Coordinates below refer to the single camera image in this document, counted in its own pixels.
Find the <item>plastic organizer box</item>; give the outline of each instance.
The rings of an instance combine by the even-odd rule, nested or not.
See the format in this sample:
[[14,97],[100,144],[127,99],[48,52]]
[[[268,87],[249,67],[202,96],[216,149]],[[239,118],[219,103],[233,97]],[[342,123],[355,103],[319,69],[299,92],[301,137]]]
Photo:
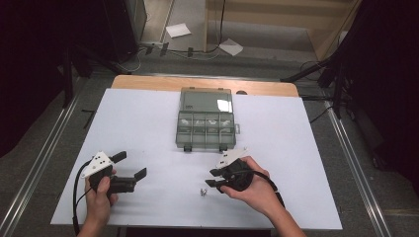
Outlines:
[[235,143],[231,90],[183,88],[176,132],[178,148],[223,151],[234,148]]

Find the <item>person's right hand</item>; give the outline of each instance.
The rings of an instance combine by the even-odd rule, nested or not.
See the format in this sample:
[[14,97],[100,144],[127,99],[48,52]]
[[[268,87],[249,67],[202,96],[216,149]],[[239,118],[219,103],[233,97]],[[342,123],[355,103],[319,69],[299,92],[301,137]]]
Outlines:
[[[252,157],[246,156],[241,158],[241,160],[246,162],[250,169],[261,172],[269,177],[269,172],[262,169]],[[227,186],[221,186],[220,189],[229,197],[243,200],[252,208],[265,215],[269,214],[269,210],[271,210],[273,206],[282,206],[271,185],[265,179],[257,175],[253,176],[252,184],[249,188],[242,192]]]
[[[269,177],[268,171],[262,169],[252,157],[241,158],[250,169]],[[271,185],[265,179],[254,175],[252,184],[246,190],[239,192],[227,186],[220,188],[229,197],[245,201],[255,210],[267,216],[283,237],[303,237],[305,234],[293,220],[289,212],[281,205]]]

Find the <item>wrist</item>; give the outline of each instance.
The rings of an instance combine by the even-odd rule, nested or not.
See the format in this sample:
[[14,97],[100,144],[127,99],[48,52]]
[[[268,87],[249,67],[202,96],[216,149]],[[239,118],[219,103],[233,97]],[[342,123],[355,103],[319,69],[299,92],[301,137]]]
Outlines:
[[281,205],[279,201],[274,202],[274,204],[270,205],[267,209],[262,211],[262,213],[271,220],[283,215],[286,212],[286,209]]
[[78,237],[82,237],[82,236],[99,237],[104,227],[105,225],[100,223],[100,221],[94,218],[87,217]]

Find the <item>white table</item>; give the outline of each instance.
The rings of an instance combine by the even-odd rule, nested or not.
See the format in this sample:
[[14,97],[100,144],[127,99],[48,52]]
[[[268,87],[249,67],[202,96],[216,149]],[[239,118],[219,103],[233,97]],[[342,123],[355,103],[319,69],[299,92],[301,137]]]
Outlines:
[[[108,155],[125,150],[116,164],[120,177],[146,167],[148,175],[135,192],[120,194],[110,225],[153,227],[273,228],[244,202],[230,199],[205,183],[217,152],[184,153],[175,134],[180,92],[107,90],[51,224],[71,224],[72,189],[81,165],[98,150]],[[233,95],[236,148],[270,171],[287,210],[303,229],[342,229],[324,168],[301,98]],[[78,196],[84,181],[79,181]],[[200,190],[208,189],[205,197]],[[86,206],[80,201],[83,223]]]

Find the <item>hand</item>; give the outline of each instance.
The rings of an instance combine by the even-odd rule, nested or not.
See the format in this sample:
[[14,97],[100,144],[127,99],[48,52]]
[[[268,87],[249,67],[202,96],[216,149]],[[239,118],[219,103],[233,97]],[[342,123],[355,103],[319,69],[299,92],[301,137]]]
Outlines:
[[[241,158],[250,169],[263,173],[269,177],[268,171],[262,169],[252,157]],[[254,175],[252,184],[246,190],[239,192],[227,186],[220,188],[229,197],[245,201],[255,210],[267,216],[283,237],[303,237],[302,230],[298,227],[293,217],[281,205],[271,185],[263,178]]]
[[109,199],[107,197],[107,191],[111,185],[109,177],[102,178],[96,192],[91,190],[89,179],[85,181],[85,192],[90,190],[86,194],[87,216],[78,236],[99,236],[109,221],[111,206],[118,201],[118,196],[112,194]]
[[[246,156],[241,158],[241,160],[246,162],[250,169],[269,177],[269,172],[262,169],[252,157]],[[281,205],[271,185],[257,175],[253,176],[252,184],[245,191],[239,192],[227,186],[222,186],[220,189],[229,197],[243,200],[252,208],[265,215],[272,209],[272,206]]]

